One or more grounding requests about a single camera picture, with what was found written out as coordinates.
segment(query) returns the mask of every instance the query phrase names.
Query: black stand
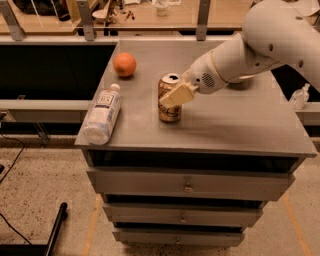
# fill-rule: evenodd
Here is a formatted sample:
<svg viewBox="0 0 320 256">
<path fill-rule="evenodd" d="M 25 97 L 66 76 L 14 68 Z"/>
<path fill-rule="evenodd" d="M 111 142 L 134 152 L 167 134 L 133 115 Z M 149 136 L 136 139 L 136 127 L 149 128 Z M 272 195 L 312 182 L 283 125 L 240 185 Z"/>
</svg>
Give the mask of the black stand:
<svg viewBox="0 0 320 256">
<path fill-rule="evenodd" d="M 57 237 L 59 235 L 59 230 L 67 217 L 67 203 L 62 203 L 60 205 L 59 212 L 56 217 L 56 221 L 53 225 L 51 235 L 49 237 L 48 243 L 43 245 L 26 245 L 26 244 L 0 244 L 0 255 L 1 256 L 51 256 Z"/>
</svg>

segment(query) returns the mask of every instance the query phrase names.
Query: speckled floor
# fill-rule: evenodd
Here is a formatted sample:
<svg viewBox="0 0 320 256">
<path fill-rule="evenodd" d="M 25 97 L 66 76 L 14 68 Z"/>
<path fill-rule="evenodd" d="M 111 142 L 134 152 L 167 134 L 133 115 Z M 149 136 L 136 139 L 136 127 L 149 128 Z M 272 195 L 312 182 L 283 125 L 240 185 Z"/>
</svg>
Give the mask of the speckled floor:
<svg viewBox="0 0 320 256">
<path fill-rule="evenodd" d="M 75 137 L 53 137 L 45 148 L 36 136 L 21 139 L 26 148 L 0 184 L 0 212 L 32 243 L 46 243 L 62 202 L 68 204 L 55 256 L 311 256 L 320 255 L 320 156 L 296 171 L 296 182 L 278 201 L 270 202 L 257 224 L 245 231 L 237 248 L 129 244 L 114 240 L 112 224 L 86 175 Z M 0 138 L 4 176 L 20 151 L 15 141 Z M 0 218 L 0 243 L 23 243 Z"/>
</svg>

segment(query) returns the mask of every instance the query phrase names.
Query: yellow floor marking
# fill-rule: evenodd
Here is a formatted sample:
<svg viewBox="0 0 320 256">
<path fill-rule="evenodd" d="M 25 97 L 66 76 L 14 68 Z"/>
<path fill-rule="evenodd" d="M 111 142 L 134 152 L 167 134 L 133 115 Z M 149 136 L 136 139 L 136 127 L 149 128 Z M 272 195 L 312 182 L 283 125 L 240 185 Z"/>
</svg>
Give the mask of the yellow floor marking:
<svg viewBox="0 0 320 256">
<path fill-rule="evenodd" d="M 92 237 L 94 234 L 94 230 L 96 229 L 96 224 L 97 224 L 98 217 L 99 217 L 99 210 L 101 209 L 101 206 L 102 206 L 102 198 L 101 198 L 100 194 L 98 194 L 96 196 L 96 202 L 94 205 L 94 210 L 91 215 L 89 229 L 88 229 L 85 243 L 84 243 L 84 246 L 82 249 L 82 256 L 89 255 L 89 251 L 90 251 L 91 243 L 92 243 Z"/>
<path fill-rule="evenodd" d="M 286 207 L 286 210 L 287 210 L 287 212 L 289 214 L 291 223 L 293 225 L 294 231 L 296 232 L 299 244 L 300 244 L 300 246 L 302 248 L 302 251 L 303 251 L 304 255 L 305 256 L 311 256 L 310 249 L 309 249 L 309 247 L 308 247 L 308 245 L 306 243 L 306 240 L 303 237 L 303 233 L 301 231 L 299 222 L 298 222 L 298 220 L 296 218 L 296 215 L 294 214 L 294 211 L 292 209 L 292 206 L 291 206 L 291 203 L 289 202 L 288 197 L 284 194 L 281 199 L 282 199 L 282 202 L 284 203 L 284 205 Z"/>
</svg>

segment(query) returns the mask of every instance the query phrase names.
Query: gray table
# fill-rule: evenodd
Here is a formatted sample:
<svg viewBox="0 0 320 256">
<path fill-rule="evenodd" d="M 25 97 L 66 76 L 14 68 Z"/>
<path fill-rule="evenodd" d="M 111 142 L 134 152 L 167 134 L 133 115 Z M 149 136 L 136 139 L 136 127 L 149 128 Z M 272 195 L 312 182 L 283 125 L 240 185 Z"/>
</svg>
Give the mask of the gray table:
<svg viewBox="0 0 320 256">
<path fill-rule="evenodd" d="M 178 123 L 159 120 L 161 75 L 184 72 L 223 40 L 118 43 L 114 55 L 130 52 L 137 70 L 121 79 L 110 61 L 92 102 L 103 88 L 120 84 L 112 138 L 90 145 L 81 129 L 76 140 L 118 241 L 237 246 L 266 202 L 278 200 L 297 167 L 317 155 L 270 72 L 197 95 Z"/>
</svg>

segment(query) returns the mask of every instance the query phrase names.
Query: orange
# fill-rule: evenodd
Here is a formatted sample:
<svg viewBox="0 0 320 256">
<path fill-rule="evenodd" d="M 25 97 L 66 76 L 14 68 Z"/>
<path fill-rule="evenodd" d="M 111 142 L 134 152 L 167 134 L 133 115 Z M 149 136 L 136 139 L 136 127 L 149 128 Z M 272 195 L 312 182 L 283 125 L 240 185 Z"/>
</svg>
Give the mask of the orange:
<svg viewBox="0 0 320 256">
<path fill-rule="evenodd" d="M 135 58 L 128 52 L 121 52 L 113 59 L 113 68 L 121 77 L 131 76 L 136 67 Z"/>
</svg>

